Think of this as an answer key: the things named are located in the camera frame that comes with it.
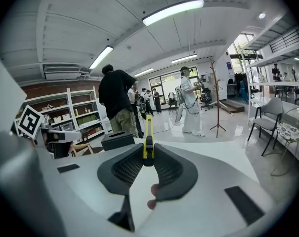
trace wooden coat stand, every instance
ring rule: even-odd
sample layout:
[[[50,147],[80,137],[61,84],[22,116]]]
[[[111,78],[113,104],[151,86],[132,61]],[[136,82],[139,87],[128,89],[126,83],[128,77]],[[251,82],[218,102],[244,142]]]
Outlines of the wooden coat stand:
[[[215,75],[215,71],[214,71],[214,67],[213,67],[214,62],[212,62],[211,58],[210,58],[210,62],[211,62],[210,68],[212,69],[213,74],[214,74],[215,90],[216,90],[216,102],[217,102],[217,124],[215,126],[213,126],[210,130],[217,127],[217,131],[216,131],[216,137],[217,137],[219,128],[222,128],[225,132],[226,132],[226,130],[219,124],[219,105],[220,105],[220,102],[219,102],[219,99],[218,99],[218,84],[217,84],[218,81],[216,80],[216,75]]]

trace fluorescent light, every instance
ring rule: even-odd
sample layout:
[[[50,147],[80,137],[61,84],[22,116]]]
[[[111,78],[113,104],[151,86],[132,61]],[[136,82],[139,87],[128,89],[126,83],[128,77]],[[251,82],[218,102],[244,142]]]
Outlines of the fluorescent light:
[[[102,53],[95,59],[89,69],[95,69],[96,66],[113,50],[113,47],[107,45]]]
[[[180,58],[180,59],[177,59],[177,60],[173,60],[173,61],[171,61],[171,63],[176,63],[178,61],[183,61],[183,60],[191,59],[191,58],[194,58],[194,57],[197,57],[197,56],[198,56],[197,54],[193,54],[193,55],[186,56],[186,57],[183,57],[183,58]]]
[[[183,1],[179,2],[170,6],[167,6],[161,10],[158,10],[154,13],[151,13],[150,15],[144,17],[142,19],[143,23],[146,26],[149,26],[163,18],[169,17],[171,15],[177,14],[179,12],[183,12],[186,10],[196,9],[196,8],[202,8],[204,5],[203,0],[189,0],[189,1]]]
[[[259,18],[260,18],[260,19],[263,19],[265,16],[266,16],[265,13],[260,13]]]
[[[151,69],[145,70],[145,71],[143,71],[143,72],[140,72],[140,73],[136,74],[135,77],[138,77],[138,76],[140,76],[140,75],[142,75],[142,74],[144,74],[144,73],[147,73],[147,72],[149,72],[149,71],[152,71],[152,70],[154,70],[154,69],[151,68]]]

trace sign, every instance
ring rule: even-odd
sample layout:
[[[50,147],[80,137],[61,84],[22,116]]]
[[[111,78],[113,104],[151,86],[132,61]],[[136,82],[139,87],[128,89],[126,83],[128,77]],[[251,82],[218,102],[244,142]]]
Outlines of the sign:
[[[230,62],[226,62],[226,64],[228,69],[232,69],[232,64],[230,64]]]
[[[27,105],[21,116],[18,129],[35,139],[37,130],[43,120],[44,116]]]

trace finger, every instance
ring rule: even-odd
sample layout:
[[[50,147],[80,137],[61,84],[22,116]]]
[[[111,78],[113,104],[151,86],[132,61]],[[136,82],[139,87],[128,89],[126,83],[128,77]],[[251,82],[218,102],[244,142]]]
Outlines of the finger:
[[[153,210],[156,206],[156,201],[155,200],[149,200],[147,202],[147,206],[148,206],[149,209]]]
[[[156,196],[158,188],[159,188],[159,184],[153,184],[152,187],[150,188],[151,194]]]

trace white protective suit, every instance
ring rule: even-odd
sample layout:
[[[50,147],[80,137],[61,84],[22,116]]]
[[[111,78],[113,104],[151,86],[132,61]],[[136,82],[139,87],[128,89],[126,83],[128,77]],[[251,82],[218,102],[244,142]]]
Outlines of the white protective suit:
[[[192,132],[192,135],[199,136],[202,134],[202,132],[200,128],[201,118],[198,100],[196,100],[194,92],[186,93],[186,91],[191,88],[193,88],[193,86],[190,79],[183,76],[181,80],[181,89],[184,93],[184,107],[186,108],[186,110],[184,127],[182,131],[187,133]]]

